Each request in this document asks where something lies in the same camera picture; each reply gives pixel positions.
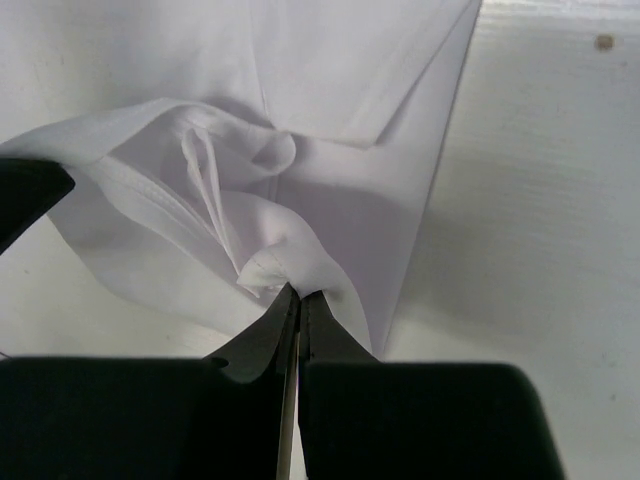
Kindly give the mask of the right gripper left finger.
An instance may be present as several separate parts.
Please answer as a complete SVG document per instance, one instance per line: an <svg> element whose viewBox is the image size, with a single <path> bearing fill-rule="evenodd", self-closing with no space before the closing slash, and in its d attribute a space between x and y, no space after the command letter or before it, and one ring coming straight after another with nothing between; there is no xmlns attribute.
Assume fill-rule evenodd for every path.
<svg viewBox="0 0 640 480"><path fill-rule="evenodd" d="M1 364L5 479L285 479L298 294L203 358Z"/></svg>

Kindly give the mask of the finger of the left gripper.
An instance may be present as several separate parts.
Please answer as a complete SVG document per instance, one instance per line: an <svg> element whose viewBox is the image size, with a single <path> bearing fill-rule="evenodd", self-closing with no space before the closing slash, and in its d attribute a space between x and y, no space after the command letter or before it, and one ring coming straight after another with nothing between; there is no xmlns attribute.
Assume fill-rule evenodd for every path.
<svg viewBox="0 0 640 480"><path fill-rule="evenodd" d="M4 253L75 187L56 162L1 158L0 244Z"/></svg>

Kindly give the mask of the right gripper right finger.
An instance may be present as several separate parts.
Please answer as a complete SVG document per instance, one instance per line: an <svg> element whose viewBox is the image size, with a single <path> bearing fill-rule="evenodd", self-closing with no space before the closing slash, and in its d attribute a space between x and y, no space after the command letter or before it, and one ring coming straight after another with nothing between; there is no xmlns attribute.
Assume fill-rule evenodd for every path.
<svg viewBox="0 0 640 480"><path fill-rule="evenodd" d="M384 363L321 293L300 313L299 426L311 479L561 479L539 396L503 363Z"/></svg>

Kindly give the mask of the white t shirt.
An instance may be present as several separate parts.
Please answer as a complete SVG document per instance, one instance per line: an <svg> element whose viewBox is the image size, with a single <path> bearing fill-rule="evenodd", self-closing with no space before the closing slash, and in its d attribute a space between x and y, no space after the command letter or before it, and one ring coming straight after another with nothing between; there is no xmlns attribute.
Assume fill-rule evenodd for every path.
<svg viewBox="0 0 640 480"><path fill-rule="evenodd" d="M108 290L228 335L285 285L384 349L476 1L5 1L1 157Z"/></svg>

